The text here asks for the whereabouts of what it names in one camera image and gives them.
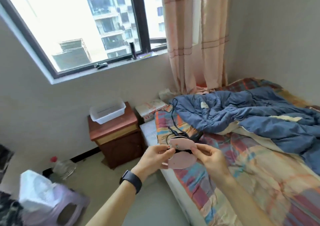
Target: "red bottle cap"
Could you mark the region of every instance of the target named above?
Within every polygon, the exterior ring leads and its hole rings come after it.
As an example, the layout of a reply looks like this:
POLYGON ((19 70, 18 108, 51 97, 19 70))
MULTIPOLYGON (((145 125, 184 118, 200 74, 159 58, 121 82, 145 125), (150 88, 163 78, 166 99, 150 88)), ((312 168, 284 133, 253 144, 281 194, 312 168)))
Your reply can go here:
POLYGON ((50 161, 53 162, 53 163, 54 163, 54 162, 57 162, 57 160, 58 160, 57 156, 54 156, 54 157, 52 157, 52 158, 50 159, 50 161))

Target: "window latch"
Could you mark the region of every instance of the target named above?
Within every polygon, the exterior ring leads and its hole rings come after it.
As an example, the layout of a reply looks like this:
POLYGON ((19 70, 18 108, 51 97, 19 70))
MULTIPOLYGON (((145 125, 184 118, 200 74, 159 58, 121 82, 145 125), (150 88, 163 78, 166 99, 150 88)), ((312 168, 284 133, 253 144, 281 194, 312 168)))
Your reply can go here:
POLYGON ((96 63, 95 65, 94 65, 94 67, 96 68, 96 69, 103 69, 103 68, 106 68, 108 66, 108 63, 107 62, 100 62, 100 63, 96 63))

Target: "pink wallet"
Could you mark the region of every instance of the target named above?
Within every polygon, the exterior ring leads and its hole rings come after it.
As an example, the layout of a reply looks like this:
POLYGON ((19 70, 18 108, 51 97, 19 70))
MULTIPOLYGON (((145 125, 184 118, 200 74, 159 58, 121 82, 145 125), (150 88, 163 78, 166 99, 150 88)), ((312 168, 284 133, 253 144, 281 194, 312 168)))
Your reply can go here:
POLYGON ((172 137, 169 140, 170 148, 175 148, 176 153, 168 159, 168 168, 185 169, 197 162, 197 157, 191 152, 191 148, 196 148, 194 141, 183 136, 172 137))

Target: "watch band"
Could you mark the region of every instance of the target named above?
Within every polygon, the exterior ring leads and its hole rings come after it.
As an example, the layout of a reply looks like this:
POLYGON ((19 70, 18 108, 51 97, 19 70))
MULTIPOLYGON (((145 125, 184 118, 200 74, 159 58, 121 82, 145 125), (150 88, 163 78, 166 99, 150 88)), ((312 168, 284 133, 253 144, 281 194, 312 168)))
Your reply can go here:
POLYGON ((142 187, 142 182, 138 176, 132 173, 130 170, 127 170, 120 179, 119 184, 121 184, 124 180, 129 181, 136 188, 136 194, 140 191, 142 187))

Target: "person's right arm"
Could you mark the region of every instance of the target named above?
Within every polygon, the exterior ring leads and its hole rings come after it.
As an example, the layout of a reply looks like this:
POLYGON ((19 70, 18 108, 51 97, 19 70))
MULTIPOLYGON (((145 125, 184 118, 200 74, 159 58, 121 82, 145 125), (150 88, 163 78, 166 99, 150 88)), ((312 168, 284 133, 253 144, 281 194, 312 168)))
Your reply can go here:
POLYGON ((196 143, 192 153, 206 167, 210 178, 230 202, 244 226, 275 226, 253 198, 233 178, 222 151, 206 144, 196 143))

